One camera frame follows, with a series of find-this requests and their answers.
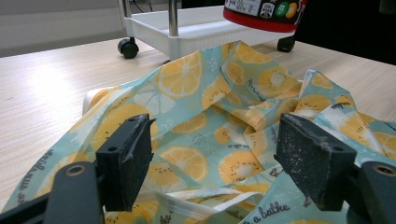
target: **wrapping cloth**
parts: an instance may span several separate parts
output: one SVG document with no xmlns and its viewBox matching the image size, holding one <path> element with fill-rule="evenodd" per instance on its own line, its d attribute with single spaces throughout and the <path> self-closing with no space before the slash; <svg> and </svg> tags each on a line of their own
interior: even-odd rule
<svg viewBox="0 0 396 224">
<path fill-rule="evenodd" d="M 243 42 L 162 65 L 99 91 L 87 113 L 32 167 L 5 210 L 50 191 L 55 173 L 95 151 L 125 119 L 149 113 L 154 158 L 133 212 L 106 223 L 346 223 L 321 212 L 274 159 L 281 113 L 313 120 L 358 151 L 396 165 L 396 122 L 357 111 L 319 71 L 304 80 Z"/>
</svg>

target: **table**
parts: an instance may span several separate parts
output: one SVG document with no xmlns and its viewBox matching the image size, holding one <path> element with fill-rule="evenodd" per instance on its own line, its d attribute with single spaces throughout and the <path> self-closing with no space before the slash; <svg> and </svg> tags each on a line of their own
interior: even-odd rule
<svg viewBox="0 0 396 224">
<path fill-rule="evenodd" d="M 125 60 L 119 40 L 0 58 L 0 209 L 32 165 L 81 117 L 87 91 L 142 77 L 168 57 L 136 40 Z M 316 69 L 349 90 L 360 112 L 396 120 L 396 66 L 297 42 L 254 46 L 299 79 Z"/>
</svg>

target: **crumpled cloth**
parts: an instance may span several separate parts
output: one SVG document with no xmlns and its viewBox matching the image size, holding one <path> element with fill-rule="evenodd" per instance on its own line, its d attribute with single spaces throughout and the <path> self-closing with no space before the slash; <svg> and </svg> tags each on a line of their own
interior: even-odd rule
<svg viewBox="0 0 396 224">
<path fill-rule="evenodd" d="M 132 213 L 107 212 L 106 223 L 346 223 L 347 204 L 319 211 L 274 159 L 281 113 L 311 119 L 356 149 L 357 165 L 396 165 L 396 122 L 360 113 L 351 94 L 319 71 L 298 80 L 239 41 L 99 91 L 5 210 L 49 192 L 66 164 L 94 161 L 106 138 L 142 113 L 156 119 L 154 158 Z"/>
</svg>

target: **caster wheel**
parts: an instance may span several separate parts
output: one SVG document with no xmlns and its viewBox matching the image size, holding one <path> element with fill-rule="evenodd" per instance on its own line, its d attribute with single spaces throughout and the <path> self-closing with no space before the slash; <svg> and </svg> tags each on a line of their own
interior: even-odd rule
<svg viewBox="0 0 396 224">
<path fill-rule="evenodd" d="M 291 52 L 296 42 L 294 36 L 285 37 L 277 41 L 277 50 L 282 52 Z"/>
<path fill-rule="evenodd" d="M 119 53 L 126 59 L 132 59 L 136 57 L 137 52 L 139 52 L 139 47 L 134 42 L 134 38 L 122 39 L 119 43 Z"/>
</svg>

